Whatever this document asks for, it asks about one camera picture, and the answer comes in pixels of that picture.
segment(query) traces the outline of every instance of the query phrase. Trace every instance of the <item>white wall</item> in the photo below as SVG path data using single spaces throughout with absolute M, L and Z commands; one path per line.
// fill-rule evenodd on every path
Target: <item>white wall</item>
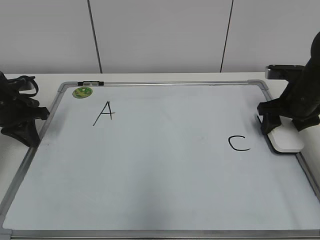
M 0 71 L 98 73 L 85 0 L 0 0 Z
M 91 0 L 104 73 L 219 72 L 231 0 Z
M 90 0 L 104 73 L 219 72 L 232 0 Z M 223 72 L 304 65 L 320 0 L 234 0 Z M 87 0 L 0 0 L 0 71 L 99 73 Z
M 305 65 L 320 31 L 320 0 L 234 0 L 223 72 Z

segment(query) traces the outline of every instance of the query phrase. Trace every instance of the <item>round sticker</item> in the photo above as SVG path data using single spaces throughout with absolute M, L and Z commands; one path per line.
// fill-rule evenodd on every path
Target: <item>round sticker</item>
M 92 94 L 92 89 L 87 86 L 79 87 L 73 91 L 72 95 L 76 99 L 84 99 L 89 97 Z

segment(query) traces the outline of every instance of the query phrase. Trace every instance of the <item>whiteboard surface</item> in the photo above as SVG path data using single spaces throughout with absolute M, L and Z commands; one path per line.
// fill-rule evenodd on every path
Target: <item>whiteboard surface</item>
M 293 155 L 260 133 L 256 85 L 68 88 L 3 227 L 16 230 L 320 228 Z M 112 120 L 103 114 L 106 102 Z M 231 148 L 228 138 L 237 149 Z

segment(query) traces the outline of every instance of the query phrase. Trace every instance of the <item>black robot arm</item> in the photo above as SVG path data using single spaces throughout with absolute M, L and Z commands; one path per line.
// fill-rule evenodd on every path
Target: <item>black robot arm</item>
M 20 93 L 35 88 L 35 93 Z M 0 127 L 1 133 L 15 138 L 28 147 L 37 147 L 40 143 L 35 119 L 46 120 L 49 111 L 39 107 L 32 99 L 39 91 L 34 76 L 20 76 L 7 79 L 0 71 Z
M 320 124 L 320 32 L 311 45 L 311 58 L 301 65 L 269 65 L 267 79 L 285 79 L 288 85 L 277 99 L 261 102 L 264 135 L 281 125 L 280 116 L 292 119 L 298 131 Z

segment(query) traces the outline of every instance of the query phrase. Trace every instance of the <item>white table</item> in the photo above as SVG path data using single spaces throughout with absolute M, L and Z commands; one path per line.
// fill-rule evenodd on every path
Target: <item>white table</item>
M 8 79 L 17 78 L 24 74 L 7 74 Z M 39 93 L 35 97 L 40 107 L 50 107 L 57 89 L 63 82 L 102 81 L 102 82 L 170 82 L 170 81 L 246 81 L 253 79 L 264 80 L 271 95 L 279 97 L 286 87 L 285 80 L 265 79 L 263 72 L 234 72 L 234 73 L 148 73 L 148 74 L 27 74 L 36 76 Z M 43 121 L 37 122 L 39 129 Z M 314 126 L 300 132 L 305 142 L 303 154 L 308 159 L 312 169 L 320 171 L 320 127 Z M 28 148 L 17 140 L 0 134 L 0 200 L 6 191 L 21 163 Z

